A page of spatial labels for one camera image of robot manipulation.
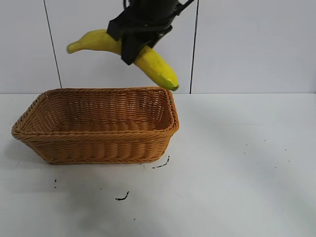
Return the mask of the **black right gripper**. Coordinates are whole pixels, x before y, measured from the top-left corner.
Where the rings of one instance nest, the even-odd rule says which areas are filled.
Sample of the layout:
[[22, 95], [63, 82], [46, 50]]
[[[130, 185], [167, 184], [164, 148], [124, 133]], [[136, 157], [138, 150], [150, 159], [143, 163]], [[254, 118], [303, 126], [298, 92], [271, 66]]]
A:
[[131, 65], [146, 44], [155, 47], [172, 31], [173, 14], [182, 4], [177, 0], [130, 0], [123, 6], [123, 12], [109, 21], [107, 33], [115, 40], [122, 38], [121, 59]]

